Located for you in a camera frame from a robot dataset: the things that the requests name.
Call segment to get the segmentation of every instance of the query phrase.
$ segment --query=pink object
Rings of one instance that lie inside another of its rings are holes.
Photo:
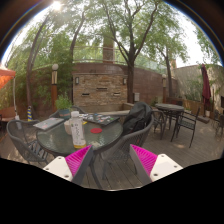
[[[146,149],[139,147],[139,146],[132,145],[132,144],[131,144],[131,146],[135,150],[146,173],[148,174],[148,176],[150,176],[150,173],[152,171],[153,166],[155,165],[155,162],[156,162],[158,156],[152,152],[149,152]]]
[[[78,171],[83,158],[85,157],[87,151],[91,148],[92,145],[88,145],[85,148],[79,149],[76,152],[73,152],[69,156],[65,157],[65,160],[68,164],[68,167],[72,173],[72,176]]]

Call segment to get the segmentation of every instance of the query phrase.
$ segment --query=metal chair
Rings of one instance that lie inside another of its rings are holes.
[[[78,107],[78,106],[75,106],[75,105],[73,105],[72,107],[71,107],[71,110],[72,111],[79,111],[79,113],[80,114],[87,114],[87,112],[85,111],[85,110],[83,110],[82,108],[80,108],[80,107]]]
[[[192,138],[191,138],[191,143],[192,143],[193,138],[194,138],[196,121],[197,121],[200,109],[201,108],[199,107],[196,115],[188,114],[188,115],[194,117],[194,119],[191,119],[191,118],[183,116],[183,115],[179,115],[178,124],[177,124],[176,130],[175,130],[177,132],[176,137],[178,137],[178,133],[180,131],[180,127],[188,128],[188,129],[193,131]]]
[[[143,145],[149,134],[150,128],[154,123],[153,114],[151,115],[150,119],[151,120],[149,124],[144,129],[122,136],[115,145],[100,154],[100,158],[104,161],[102,179],[105,179],[105,173],[108,164],[111,164],[116,160],[123,160],[126,162],[128,158],[130,158],[130,144],[136,146]]]
[[[154,116],[154,133],[158,125],[160,125],[160,139],[162,140],[163,138],[163,133],[165,130],[165,115],[162,111],[160,110],[152,110],[153,116]]]
[[[212,120],[212,122],[211,122],[212,127],[214,127],[215,124],[219,123],[219,116],[220,116],[219,111],[214,110],[214,120]]]
[[[183,101],[176,101],[175,102],[175,105],[178,105],[178,106],[183,106]],[[176,116],[177,116],[177,113],[176,112],[169,112],[167,113],[167,116],[169,118],[169,130],[170,130],[170,127],[171,127],[171,122],[172,120],[176,120]]]
[[[79,111],[80,114],[87,114],[83,109],[81,109],[80,107],[78,106],[75,106],[73,105],[71,108],[70,108],[72,111]],[[51,114],[49,116],[49,118],[51,117],[55,117],[55,118],[60,118],[60,115],[59,115],[59,110],[57,110],[56,112],[54,112],[53,114]]]
[[[41,148],[36,139],[37,128],[34,121],[11,120],[7,124],[7,132],[20,155],[30,162],[47,162],[48,153]]]
[[[222,138],[222,135],[223,135],[223,127],[224,127],[224,115],[221,114],[219,116],[219,122],[218,122],[218,126],[216,128],[215,136],[217,136],[217,134],[219,132],[219,129],[221,128],[221,138]]]

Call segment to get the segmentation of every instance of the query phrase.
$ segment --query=closed umbrella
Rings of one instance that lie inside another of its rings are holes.
[[[205,107],[209,107],[210,105],[211,90],[209,86],[207,70],[204,64],[201,65],[201,72],[203,77],[202,97],[203,97],[203,103],[204,103],[204,117],[205,117]]]
[[[10,69],[5,68],[4,66],[0,65],[0,89],[5,86],[5,84],[13,79],[13,98],[14,98],[14,108],[15,108],[15,113],[17,116],[17,111],[16,111],[16,103],[15,103],[15,75],[16,72]]]

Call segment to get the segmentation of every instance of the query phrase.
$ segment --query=stone wall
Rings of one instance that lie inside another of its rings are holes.
[[[156,97],[163,97],[161,74],[141,68],[135,68],[134,72],[133,92],[140,93],[140,101],[151,104]],[[117,105],[116,109],[118,109],[127,102],[127,85],[123,85],[123,78],[127,78],[127,66],[79,63],[73,72],[73,80],[76,77],[79,77],[79,84],[75,85],[75,81],[73,82],[73,98],[78,106],[88,110],[88,108],[98,105],[99,109],[99,106],[102,106],[101,111],[110,111],[110,108],[107,110],[107,106]],[[175,79],[172,79],[172,85],[173,93],[176,93],[177,81]]]
[[[175,94],[177,82],[172,79],[172,89]],[[156,72],[136,68],[134,76],[134,92],[140,93],[140,101],[150,104],[155,98],[163,98],[162,75]],[[168,78],[166,80],[166,96],[169,94]]]

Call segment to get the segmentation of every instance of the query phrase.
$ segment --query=tree trunk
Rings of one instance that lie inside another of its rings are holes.
[[[128,65],[128,80],[127,80],[128,103],[134,103],[133,84],[134,84],[134,62]]]
[[[168,84],[169,84],[169,97],[173,97],[172,78],[171,78],[170,62],[169,62],[168,56],[165,57],[165,60],[166,60]]]
[[[31,106],[31,111],[32,111],[33,119],[36,119],[37,118],[37,113],[34,110],[33,105],[32,105],[32,96],[31,96],[31,91],[30,91],[30,76],[32,74],[33,65],[34,65],[34,62],[35,62],[35,59],[36,59],[36,55],[37,55],[38,50],[39,50],[39,47],[40,47],[40,43],[39,43],[39,45],[36,48],[37,40],[38,40],[38,38],[40,36],[40,33],[41,33],[43,27],[46,25],[46,23],[48,21],[48,18],[49,18],[49,15],[45,18],[44,22],[40,26],[40,28],[39,28],[36,36],[35,36],[35,39],[33,41],[33,44],[32,44],[31,50],[30,50],[30,55],[29,55],[29,58],[28,58],[28,61],[27,61],[27,69],[26,69],[26,94],[27,94],[27,104],[28,104],[28,106]]]
[[[77,30],[75,31],[75,34],[73,36],[73,39],[72,39],[72,42],[71,42],[71,45],[70,45],[70,54],[71,54],[71,63],[73,63],[73,57],[74,57],[74,47],[75,47],[75,44],[76,44],[76,40],[77,40],[77,37],[78,37],[78,34],[83,26],[83,23],[85,21],[85,11],[82,12],[82,19],[81,19],[81,22],[77,28]],[[71,86],[70,86],[70,91],[69,91],[69,98],[71,99],[72,103],[73,103],[73,75],[71,77]]]

